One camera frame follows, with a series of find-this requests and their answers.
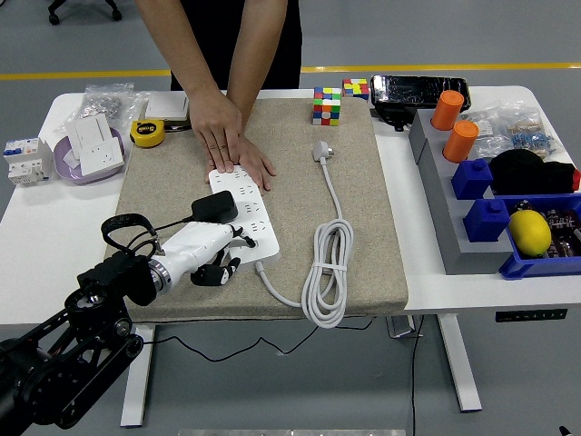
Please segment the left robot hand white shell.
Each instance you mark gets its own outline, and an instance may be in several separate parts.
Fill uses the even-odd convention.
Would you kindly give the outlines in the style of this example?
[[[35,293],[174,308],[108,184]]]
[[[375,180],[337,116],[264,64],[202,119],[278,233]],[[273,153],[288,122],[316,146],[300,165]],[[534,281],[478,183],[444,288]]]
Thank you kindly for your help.
[[[236,238],[251,248],[257,245],[242,227],[204,222],[185,225],[149,261],[157,292],[172,290],[184,274],[196,273]]]

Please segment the person's right hand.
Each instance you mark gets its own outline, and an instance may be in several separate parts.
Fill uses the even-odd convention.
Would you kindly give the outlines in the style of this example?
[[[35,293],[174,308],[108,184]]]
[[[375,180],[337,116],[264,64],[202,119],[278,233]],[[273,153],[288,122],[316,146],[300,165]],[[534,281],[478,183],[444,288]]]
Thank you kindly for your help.
[[[241,133],[241,112],[220,90],[200,88],[186,92],[192,130],[207,156],[209,170],[231,172]]]

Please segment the person's left hand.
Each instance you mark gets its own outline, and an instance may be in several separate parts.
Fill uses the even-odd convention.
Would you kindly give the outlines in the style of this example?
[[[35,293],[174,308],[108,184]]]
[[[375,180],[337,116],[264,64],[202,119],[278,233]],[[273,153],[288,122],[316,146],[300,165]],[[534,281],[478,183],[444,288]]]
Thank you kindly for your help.
[[[275,167],[264,152],[244,134],[238,137],[232,160],[246,170],[262,193],[271,191],[271,178],[276,176]]]

